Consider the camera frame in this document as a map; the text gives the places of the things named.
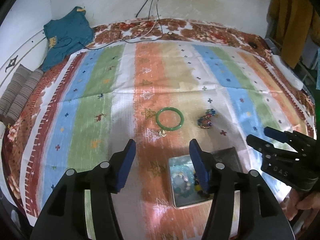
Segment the gray striped cushion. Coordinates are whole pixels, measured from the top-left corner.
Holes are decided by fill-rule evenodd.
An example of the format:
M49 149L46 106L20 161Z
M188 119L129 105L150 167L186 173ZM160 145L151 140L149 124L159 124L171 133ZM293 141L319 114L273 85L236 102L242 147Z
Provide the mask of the gray striped cushion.
M25 68L23 65L19 65L17 70L14 72L12 79L0 98L0 114L6 115L12 102L16 98L17 94L21 90L22 86L26 82L29 74L32 71Z
M25 104L27 103L33 90L35 90L42 76L43 76L43 71L39 68L33 71L29 75L27 81L21 88L20 92L17 94L16 98L12 102L12 105L10 106L9 111L7 112L6 118L7 120L11 119L10 121L11 125L13 125L18 120Z

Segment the striped blanket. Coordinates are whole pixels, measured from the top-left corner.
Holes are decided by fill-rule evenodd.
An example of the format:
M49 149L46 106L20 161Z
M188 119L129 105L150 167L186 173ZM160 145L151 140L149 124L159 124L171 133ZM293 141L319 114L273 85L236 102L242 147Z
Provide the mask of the striped blanket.
M137 154L127 184L113 195L124 239L201 238L211 204L177 210L170 203L168 159L188 154L191 139L207 152L235 147L247 172L261 166L260 153L246 145L247 135L275 143L263 134L270 126L313 136L311 117L273 66L220 44L145 41L73 54L39 98L20 170L30 223L66 169L92 169L133 138ZM155 113L167 106L179 109L185 121L160 137ZM217 112L213 126L200 129L197 119L209 108ZM179 121L163 115L169 124ZM282 201L290 188L262 175ZM88 192L85 202L88 233L94 238Z

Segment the bed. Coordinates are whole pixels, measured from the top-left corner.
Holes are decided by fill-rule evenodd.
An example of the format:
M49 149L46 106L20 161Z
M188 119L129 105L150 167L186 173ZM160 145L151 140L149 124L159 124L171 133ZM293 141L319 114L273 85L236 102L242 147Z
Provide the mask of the bed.
M5 177L31 225L66 169L92 169L132 138L136 158L125 188L113 195L124 239L200 239L211 203L172 206L169 158L187 155L196 138L208 152L235 147L244 172L261 172L261 156L247 146L247 135L285 149L290 148L264 136L264 127L315 136L311 100L286 81L257 35L171 18L161 25L134 19L94 31L89 49L143 34L83 49L45 72L5 132ZM167 106L183 113L184 124L161 137L155 113ZM210 108L216 111L212 128L200 129L197 119ZM179 121L172 115L165 120ZM262 176L281 202L290 187ZM87 231L94 239L89 192L85 202ZM234 212L231 236L237 221Z

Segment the blue stripe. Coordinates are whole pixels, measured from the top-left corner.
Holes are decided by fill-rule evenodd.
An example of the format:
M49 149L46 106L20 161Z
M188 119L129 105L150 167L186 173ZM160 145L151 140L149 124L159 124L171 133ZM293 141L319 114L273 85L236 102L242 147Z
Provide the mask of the blue stripe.
M57 117L52 121L53 131L50 133L51 138L48 139L50 144L47 144L49 146L44 149L46 166L44 168L43 176L43 196L41 203L40 200L38 200L39 206L41 207L44 206L51 194L52 185L56 186L66 171L74 121L80 98L85 91L92 69L102 51L103 50L87 52L85 58L76 70L69 87L64 92L64 98L60 100L56 112Z
M239 83L237 77L234 76L228 67L224 65L223 61L218 58L210 47L201 45L193 46L207 63L220 85L227 89L233 109L244 135L248 136L249 134L254 134L265 141L271 142L271 139L266 137L263 133L264 126L257 114L254 103L251 101L247 90ZM253 153L257 163L257 167L255 167L255 169L260 170L262 155L255 150L253 150ZM274 179L264 172L262 173L262 177L272 190L273 194L279 192L281 184L279 180Z

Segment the blue gripper pad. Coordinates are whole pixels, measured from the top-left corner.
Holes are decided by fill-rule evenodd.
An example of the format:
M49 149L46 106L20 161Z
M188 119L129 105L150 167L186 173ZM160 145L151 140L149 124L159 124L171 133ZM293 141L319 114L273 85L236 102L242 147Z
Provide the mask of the blue gripper pad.
M288 143L289 142L289 139L284 132L281 132L279 130L273 129L268 126L264 129L264 134L265 134L265 136L272 138L273 140L276 140L281 143Z
M196 139L192 139L189 143L189 154L191 157L191 161L193 163L193 167L197 174L197 179L199 184L205 192L210 188L209 185L209 171L207 171L203 160L201 158L202 150Z
M127 181L135 155L136 142L130 139L124 150L114 153L109 161L116 175L116 182L113 187L117 192L120 192Z

